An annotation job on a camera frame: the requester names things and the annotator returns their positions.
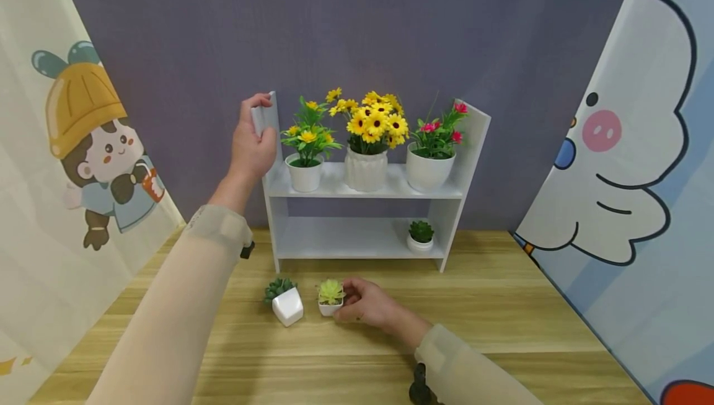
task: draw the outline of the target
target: white cartoon animal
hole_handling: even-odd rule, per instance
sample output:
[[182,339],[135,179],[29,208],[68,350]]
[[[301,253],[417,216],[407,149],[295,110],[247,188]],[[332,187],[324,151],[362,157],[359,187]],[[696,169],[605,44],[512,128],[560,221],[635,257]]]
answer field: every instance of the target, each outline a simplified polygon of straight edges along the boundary
[[634,243],[669,226],[648,189],[687,148],[680,108],[694,75],[694,31],[670,0],[625,0],[567,138],[516,234],[530,248],[572,245],[627,265]]

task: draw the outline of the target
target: yellow hat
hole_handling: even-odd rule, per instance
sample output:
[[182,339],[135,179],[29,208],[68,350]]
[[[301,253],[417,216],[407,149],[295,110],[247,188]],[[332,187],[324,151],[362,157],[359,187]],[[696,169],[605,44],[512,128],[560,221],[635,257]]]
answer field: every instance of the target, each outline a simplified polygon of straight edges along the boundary
[[57,76],[45,113],[50,151],[60,160],[94,129],[126,117],[107,71],[88,62],[72,64]]

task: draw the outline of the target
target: green succulent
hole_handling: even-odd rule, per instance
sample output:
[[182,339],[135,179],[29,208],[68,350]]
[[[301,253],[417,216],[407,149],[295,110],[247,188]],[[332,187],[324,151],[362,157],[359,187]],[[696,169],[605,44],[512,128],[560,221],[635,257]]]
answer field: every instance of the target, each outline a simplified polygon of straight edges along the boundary
[[266,297],[264,297],[263,302],[269,305],[273,302],[273,298],[297,286],[298,283],[293,283],[290,278],[275,278],[275,281],[266,287]]
[[431,241],[434,236],[434,230],[427,222],[414,221],[409,227],[409,234],[417,242],[426,243]]
[[344,297],[345,292],[342,289],[342,283],[338,282],[337,279],[325,279],[320,283],[317,300],[321,305],[339,305]]

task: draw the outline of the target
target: flower pot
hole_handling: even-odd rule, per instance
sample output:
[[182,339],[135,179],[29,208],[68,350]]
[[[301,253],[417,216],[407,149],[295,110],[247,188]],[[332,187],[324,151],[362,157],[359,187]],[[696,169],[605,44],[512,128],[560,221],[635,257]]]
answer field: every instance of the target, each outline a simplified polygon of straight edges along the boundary
[[406,180],[419,192],[432,192],[448,179],[456,153],[450,159],[425,159],[412,152],[415,148],[416,143],[406,148]]
[[321,305],[318,301],[317,306],[320,308],[322,316],[333,316],[334,312],[341,308],[344,302],[344,298],[340,300],[339,305]]
[[318,166],[311,168],[298,168],[290,165],[292,161],[298,160],[300,155],[293,153],[285,159],[285,164],[288,165],[290,171],[290,180],[293,184],[293,189],[300,193],[313,192],[320,186],[320,177],[322,176],[322,163],[325,161],[323,156],[316,156],[315,160],[319,161]]
[[273,298],[273,312],[278,320],[288,327],[302,318],[304,308],[297,287],[292,287],[287,292]]
[[366,156],[347,147],[345,183],[359,192],[375,192],[387,180],[387,151]]
[[409,247],[409,250],[412,250],[412,253],[421,255],[421,254],[430,254],[431,250],[434,248],[434,240],[430,240],[428,242],[417,242],[414,240],[412,235],[408,235],[406,239],[406,246]]

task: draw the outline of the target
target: wood grain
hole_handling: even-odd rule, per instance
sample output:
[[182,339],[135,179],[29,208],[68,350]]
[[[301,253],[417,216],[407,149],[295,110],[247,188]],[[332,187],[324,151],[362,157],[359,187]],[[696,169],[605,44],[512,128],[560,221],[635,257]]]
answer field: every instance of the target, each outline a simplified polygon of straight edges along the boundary
[[[29,402],[80,405],[177,239],[169,239]],[[233,273],[208,341],[194,405],[409,404],[412,355],[388,336],[320,316],[314,287],[362,275],[439,322],[545,404],[645,405],[633,381],[503,231],[461,231],[446,272],[430,260],[286,260],[305,317],[283,328],[262,303],[274,277],[267,231]]]

